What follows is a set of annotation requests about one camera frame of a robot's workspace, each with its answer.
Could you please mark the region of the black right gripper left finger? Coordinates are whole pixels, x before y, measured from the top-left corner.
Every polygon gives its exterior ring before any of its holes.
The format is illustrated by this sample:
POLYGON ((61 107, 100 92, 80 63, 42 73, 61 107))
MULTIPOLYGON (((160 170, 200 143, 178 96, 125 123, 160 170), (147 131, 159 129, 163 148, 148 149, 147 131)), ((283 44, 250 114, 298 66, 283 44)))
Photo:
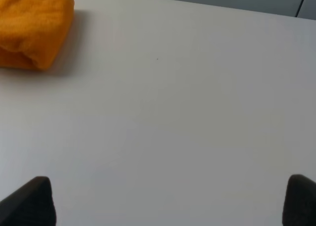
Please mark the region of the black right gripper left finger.
POLYGON ((2 226, 55 226, 56 222, 48 177, 35 177, 0 201, 2 226))

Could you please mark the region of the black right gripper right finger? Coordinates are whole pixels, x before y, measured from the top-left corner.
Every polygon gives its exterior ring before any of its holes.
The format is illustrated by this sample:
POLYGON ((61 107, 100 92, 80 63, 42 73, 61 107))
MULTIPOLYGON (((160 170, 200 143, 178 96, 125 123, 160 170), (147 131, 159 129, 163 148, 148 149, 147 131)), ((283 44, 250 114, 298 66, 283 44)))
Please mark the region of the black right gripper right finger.
POLYGON ((283 205, 284 226, 316 225, 316 183, 304 175, 292 175, 283 205))

